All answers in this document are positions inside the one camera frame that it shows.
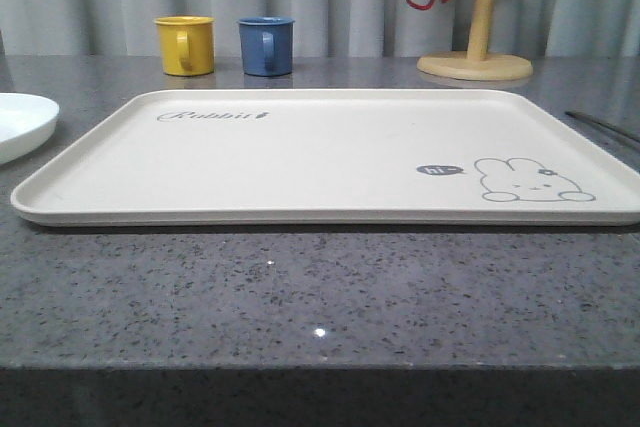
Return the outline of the grey curtain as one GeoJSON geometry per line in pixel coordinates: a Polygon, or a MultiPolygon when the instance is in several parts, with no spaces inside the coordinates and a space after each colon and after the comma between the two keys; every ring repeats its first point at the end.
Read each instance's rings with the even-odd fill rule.
{"type": "MultiPolygon", "coordinates": [[[[161,16],[211,16],[216,51],[239,52],[237,22],[289,16],[309,57],[412,57],[462,50],[474,0],[421,12],[404,0],[1,0],[8,54],[155,55],[161,16]]],[[[525,57],[619,57],[639,52],[639,0],[496,0],[491,47],[525,57]]]]}

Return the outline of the white round plate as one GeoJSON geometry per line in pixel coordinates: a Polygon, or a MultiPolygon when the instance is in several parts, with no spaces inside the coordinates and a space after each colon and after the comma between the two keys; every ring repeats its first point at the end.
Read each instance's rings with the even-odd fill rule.
{"type": "Polygon", "coordinates": [[[1,164],[32,152],[53,134],[59,105],[46,97],[1,94],[1,164]]]}

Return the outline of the blue enamel mug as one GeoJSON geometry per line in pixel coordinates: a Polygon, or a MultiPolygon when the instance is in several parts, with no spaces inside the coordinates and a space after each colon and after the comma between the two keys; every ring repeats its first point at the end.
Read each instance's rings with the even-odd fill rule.
{"type": "Polygon", "coordinates": [[[245,17],[238,20],[244,73],[287,75],[293,69],[293,26],[289,17],[245,17]]]}

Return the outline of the steel chopstick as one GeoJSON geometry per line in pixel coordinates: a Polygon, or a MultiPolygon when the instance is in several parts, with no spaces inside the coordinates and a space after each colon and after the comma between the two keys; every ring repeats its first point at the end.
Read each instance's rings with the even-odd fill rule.
{"type": "Polygon", "coordinates": [[[639,150],[639,135],[631,132],[628,129],[583,112],[565,111],[564,114],[572,119],[588,124],[589,126],[594,127],[598,130],[606,131],[612,136],[617,136],[620,139],[621,143],[630,146],[636,151],[639,150]]]}

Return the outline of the wooden mug tree stand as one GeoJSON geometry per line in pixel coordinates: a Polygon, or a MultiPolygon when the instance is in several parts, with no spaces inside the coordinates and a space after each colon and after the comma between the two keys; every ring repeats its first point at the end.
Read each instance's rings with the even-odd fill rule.
{"type": "Polygon", "coordinates": [[[531,62],[510,54],[490,53],[495,0],[475,0],[466,51],[422,56],[417,68],[427,74],[459,80],[506,81],[533,74],[531,62]]]}

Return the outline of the yellow enamel mug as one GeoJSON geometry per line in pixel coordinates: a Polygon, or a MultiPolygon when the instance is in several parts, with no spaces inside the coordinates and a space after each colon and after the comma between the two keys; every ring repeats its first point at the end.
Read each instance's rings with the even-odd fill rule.
{"type": "Polygon", "coordinates": [[[206,75],[215,70],[212,17],[159,17],[154,24],[165,74],[190,77],[206,75]]]}

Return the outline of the cream rabbit serving tray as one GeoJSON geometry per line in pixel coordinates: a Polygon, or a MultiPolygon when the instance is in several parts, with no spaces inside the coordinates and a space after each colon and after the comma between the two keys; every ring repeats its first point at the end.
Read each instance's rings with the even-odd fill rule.
{"type": "Polygon", "coordinates": [[[629,225],[639,176],[496,90],[166,90],[19,184],[48,226],[629,225]]]}

